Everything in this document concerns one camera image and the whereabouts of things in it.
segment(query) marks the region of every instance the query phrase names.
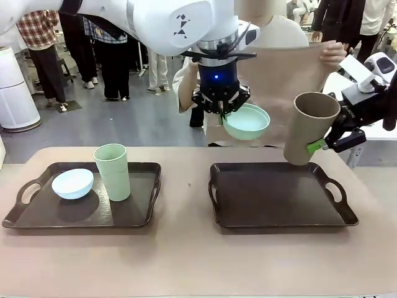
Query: stool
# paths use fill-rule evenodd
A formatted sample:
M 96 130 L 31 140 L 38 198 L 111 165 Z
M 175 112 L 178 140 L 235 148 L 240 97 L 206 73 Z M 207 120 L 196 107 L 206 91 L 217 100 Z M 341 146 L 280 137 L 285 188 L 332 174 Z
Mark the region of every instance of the stool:
M 58 65 L 60 66 L 60 69 L 61 69 L 61 71 L 62 71 L 62 73 L 63 73 L 63 86 L 67 86 L 69 80 L 70 80 L 72 83 L 74 83 L 73 79 L 75 78 L 75 76 L 73 76 L 73 75 L 70 73 L 70 70 L 69 70 L 68 66 L 66 65 L 65 59 L 59 59 L 59 60 L 58 60 Z M 63 72 L 62 66 L 65 67 L 66 73 Z

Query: table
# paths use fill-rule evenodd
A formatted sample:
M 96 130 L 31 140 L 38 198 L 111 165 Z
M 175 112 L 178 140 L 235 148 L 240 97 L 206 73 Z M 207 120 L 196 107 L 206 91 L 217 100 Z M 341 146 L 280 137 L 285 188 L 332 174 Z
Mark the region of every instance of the table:
M 47 148 L 0 186 L 0 217 L 18 190 L 57 161 L 95 148 Z M 360 219 L 339 233 L 225 235 L 208 196 L 215 162 L 283 161 L 273 148 L 128 148 L 158 162 L 162 189 L 141 230 L 17 232 L 0 228 L 0 293 L 35 297 L 354 296 L 397 292 L 397 225 L 333 151 L 313 161 L 346 189 Z
M 342 91 L 354 83 L 338 73 L 331 73 L 324 86 L 323 93 L 335 93 L 338 101 L 343 100 Z M 388 132 L 383 129 L 383 121 L 378 121 L 372 126 L 362 127 L 367 136 L 367 143 L 361 144 L 351 150 L 347 159 L 349 167 L 354 168 L 358 163 L 367 166 L 397 165 L 397 129 Z

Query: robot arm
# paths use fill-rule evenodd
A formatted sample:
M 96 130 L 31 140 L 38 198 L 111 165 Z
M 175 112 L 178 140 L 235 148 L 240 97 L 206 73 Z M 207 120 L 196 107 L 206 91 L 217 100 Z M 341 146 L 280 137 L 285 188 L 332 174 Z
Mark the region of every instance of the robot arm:
M 397 123 L 397 65 L 384 53 L 376 53 L 365 66 L 348 56 L 341 66 L 356 80 L 342 91 L 341 113 L 324 140 L 309 145 L 309 151 L 333 149 L 340 153 L 367 141 L 361 127 L 383 120 L 392 131 Z
M 237 79 L 237 61 L 256 56 L 241 51 L 259 28 L 239 21 L 234 0 L 2 0 L 0 35 L 24 14 L 44 9 L 99 16 L 156 53 L 192 56 L 202 80 L 193 100 L 209 113 L 236 111 L 250 98 Z

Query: black pants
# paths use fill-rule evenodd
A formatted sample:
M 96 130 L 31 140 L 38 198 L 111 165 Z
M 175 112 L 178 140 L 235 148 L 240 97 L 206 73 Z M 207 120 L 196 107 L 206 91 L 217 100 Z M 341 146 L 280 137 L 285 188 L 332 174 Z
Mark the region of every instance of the black pants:
M 127 43 L 104 43 L 95 41 L 97 55 L 102 63 L 105 97 L 116 99 L 130 96 L 130 70 L 128 69 Z
M 190 127 L 201 127 L 204 125 L 204 110 L 201 107 L 192 109 L 190 116 Z
M 148 64 L 148 49 L 141 43 L 142 64 Z M 138 41 L 128 36 L 128 65 L 131 70 L 140 69 Z
M 96 78 L 97 66 L 91 39 L 84 32 L 81 34 L 67 34 L 65 32 L 65 43 L 79 68 L 81 79 L 88 83 L 92 78 Z
M 66 102 L 63 73 L 58 64 L 55 46 L 52 45 L 41 51 L 29 50 L 29 53 L 35 64 L 45 98 L 55 98 L 60 103 Z
M 358 38 L 353 39 L 352 43 L 349 45 L 352 48 L 355 48 L 359 42 L 361 42 L 361 49 L 359 51 L 359 55 L 357 56 L 357 60 L 361 63 L 364 63 L 366 59 L 371 55 L 372 50 L 378 40 L 379 34 L 375 35 L 361 35 Z

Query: bowl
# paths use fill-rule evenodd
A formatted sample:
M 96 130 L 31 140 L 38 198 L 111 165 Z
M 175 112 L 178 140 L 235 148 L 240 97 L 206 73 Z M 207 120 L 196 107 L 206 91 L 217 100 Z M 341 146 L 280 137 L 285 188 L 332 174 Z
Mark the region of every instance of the bowl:
M 76 200 L 84 197 L 92 189 L 94 175 L 87 169 L 72 169 L 52 181 L 52 189 L 62 199 Z
M 227 115 L 223 121 L 228 134 L 241 141 L 260 138 L 269 125 L 268 113 L 253 104 L 243 104 L 237 112 Z

